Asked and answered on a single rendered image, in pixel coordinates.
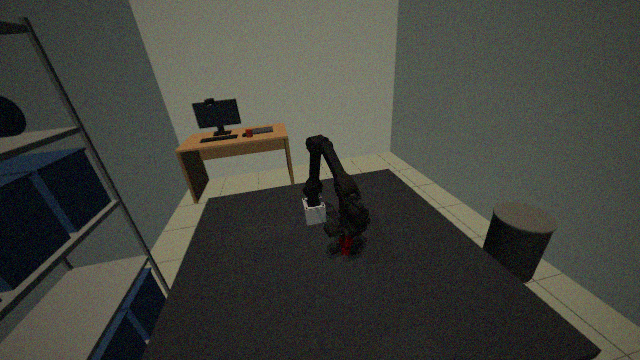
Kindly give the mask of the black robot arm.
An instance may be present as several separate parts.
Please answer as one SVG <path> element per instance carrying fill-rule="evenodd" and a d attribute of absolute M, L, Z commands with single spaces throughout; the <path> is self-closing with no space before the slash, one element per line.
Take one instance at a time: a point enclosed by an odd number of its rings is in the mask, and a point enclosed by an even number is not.
<path fill-rule="evenodd" d="M 351 175 L 345 172 L 329 138 L 323 135 L 308 137 L 306 147 L 310 152 L 309 178 L 305 183 L 303 194 L 308 198 L 308 207 L 320 206 L 318 193 L 322 193 L 323 184 L 319 180 L 321 155 L 334 177 L 334 188 L 339 198 L 339 210 L 348 214 L 345 219 L 344 229 L 347 229 L 351 237 L 360 236 L 367 229 L 366 219 L 369 212 L 364 205 L 359 203 L 361 193 Z M 355 193 L 356 195 L 350 196 Z"/>

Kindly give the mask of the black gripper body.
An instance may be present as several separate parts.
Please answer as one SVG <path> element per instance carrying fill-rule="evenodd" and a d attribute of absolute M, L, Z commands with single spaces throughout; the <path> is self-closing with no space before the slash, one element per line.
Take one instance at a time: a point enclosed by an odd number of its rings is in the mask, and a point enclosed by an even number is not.
<path fill-rule="evenodd" d="M 330 238 L 335 237 L 338 234 L 344 232 L 344 222 L 345 222 L 346 218 L 349 217 L 350 219 L 353 219 L 348 214 L 340 212 L 340 210 L 338 210 L 338 212 L 340 213 L 340 218 L 338 218 L 340 223 L 338 223 L 337 225 L 334 225 L 334 223 L 332 222 L 332 223 L 324 225 L 324 231 L 326 232 L 326 234 Z M 366 223 L 367 223 L 367 225 L 370 224 L 370 218 L 369 217 L 366 219 Z"/>

